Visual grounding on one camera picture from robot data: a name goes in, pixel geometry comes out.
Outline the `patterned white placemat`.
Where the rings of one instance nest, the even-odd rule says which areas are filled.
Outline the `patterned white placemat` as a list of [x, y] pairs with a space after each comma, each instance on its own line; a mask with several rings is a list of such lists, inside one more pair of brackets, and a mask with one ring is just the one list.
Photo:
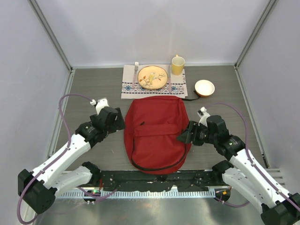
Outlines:
[[[188, 96], [188, 90], [186, 85], [185, 71], [182, 71], [180, 75], [173, 75], [171, 72], [171, 82], [172, 82], [172, 93], [169, 94], [168, 91], [168, 82], [167, 84], [157, 90], [149, 90], [143, 88], [138, 83], [138, 73], [139, 71], [146, 66], [155, 66], [155, 65], [139, 65], [135, 86], [132, 87], [133, 76], [134, 76], [134, 65], [124, 65], [123, 67], [123, 78], [122, 78], [122, 87], [121, 87], [121, 98], [122, 99], [139, 99], [152, 96], [177, 96], [179, 98], [185, 98]], [[162, 67], [166, 70], [168, 69], [167, 64], [156, 65]]]

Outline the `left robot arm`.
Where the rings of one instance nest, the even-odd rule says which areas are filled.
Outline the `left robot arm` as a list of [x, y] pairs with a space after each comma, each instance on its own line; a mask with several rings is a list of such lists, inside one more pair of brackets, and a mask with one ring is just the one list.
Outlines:
[[81, 124], [70, 140], [52, 157], [32, 171], [18, 174], [18, 194], [37, 213], [42, 214], [56, 197], [80, 185], [95, 187], [101, 179], [100, 169], [84, 162], [76, 170], [64, 171], [81, 155], [102, 142], [109, 134], [125, 128], [119, 108], [105, 106], [90, 121]]

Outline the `pink handled knife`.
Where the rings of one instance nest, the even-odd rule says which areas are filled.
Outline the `pink handled knife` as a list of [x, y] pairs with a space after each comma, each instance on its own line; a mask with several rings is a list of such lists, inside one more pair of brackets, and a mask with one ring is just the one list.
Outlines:
[[171, 94], [172, 93], [171, 65], [168, 65], [167, 73], [168, 73], [168, 91], [169, 94]]

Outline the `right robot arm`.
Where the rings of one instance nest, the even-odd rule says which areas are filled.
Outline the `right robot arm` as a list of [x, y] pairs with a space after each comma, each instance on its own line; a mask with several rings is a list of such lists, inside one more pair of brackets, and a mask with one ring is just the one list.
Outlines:
[[266, 225], [293, 225], [300, 220], [300, 195], [291, 194], [255, 159], [245, 143], [231, 135], [219, 115], [190, 121], [177, 140], [201, 146], [212, 144], [225, 160], [214, 165], [212, 181], [236, 189], [260, 213]]

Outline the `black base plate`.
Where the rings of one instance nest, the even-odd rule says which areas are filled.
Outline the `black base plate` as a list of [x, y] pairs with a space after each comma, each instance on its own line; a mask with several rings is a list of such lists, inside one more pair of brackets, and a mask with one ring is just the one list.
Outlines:
[[102, 171], [94, 185], [104, 191], [168, 192], [175, 186], [179, 192], [192, 192], [228, 184], [223, 181], [221, 174], [212, 170], [179, 170], [167, 175], [141, 171]]

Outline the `bird pattern wooden plate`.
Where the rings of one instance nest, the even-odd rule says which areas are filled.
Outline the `bird pattern wooden plate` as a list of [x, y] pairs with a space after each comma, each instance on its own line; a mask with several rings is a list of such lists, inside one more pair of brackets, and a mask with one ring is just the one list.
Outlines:
[[159, 66], [146, 66], [138, 73], [138, 83], [145, 89], [160, 89], [167, 84], [167, 81], [166, 70]]

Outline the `red backpack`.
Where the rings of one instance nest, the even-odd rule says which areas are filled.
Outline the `red backpack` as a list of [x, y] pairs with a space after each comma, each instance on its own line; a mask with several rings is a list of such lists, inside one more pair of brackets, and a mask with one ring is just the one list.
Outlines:
[[125, 116], [124, 145], [130, 163], [156, 175], [178, 171], [191, 149], [177, 140], [188, 127], [184, 100], [152, 96], [132, 101]]

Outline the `white orange bowl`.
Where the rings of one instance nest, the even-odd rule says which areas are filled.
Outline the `white orange bowl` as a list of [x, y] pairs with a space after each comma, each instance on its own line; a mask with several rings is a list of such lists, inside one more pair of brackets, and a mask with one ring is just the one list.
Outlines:
[[215, 86], [211, 81], [199, 80], [195, 83], [195, 91], [201, 97], [208, 97], [215, 92]]

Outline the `yellow mug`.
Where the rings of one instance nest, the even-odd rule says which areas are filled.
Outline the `yellow mug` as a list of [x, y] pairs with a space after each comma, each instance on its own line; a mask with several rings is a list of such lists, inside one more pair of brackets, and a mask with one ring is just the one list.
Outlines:
[[171, 71], [173, 75], [180, 75], [184, 69], [185, 60], [183, 57], [176, 55], [172, 58]]

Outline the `pink handled fork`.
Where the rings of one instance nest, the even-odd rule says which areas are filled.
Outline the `pink handled fork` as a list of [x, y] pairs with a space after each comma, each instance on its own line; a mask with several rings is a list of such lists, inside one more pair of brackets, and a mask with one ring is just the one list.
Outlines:
[[137, 75], [138, 68], [139, 68], [139, 62], [135, 62], [135, 68], [134, 68], [134, 76], [133, 76], [132, 87], [135, 86], [135, 81], [136, 81], [136, 75]]

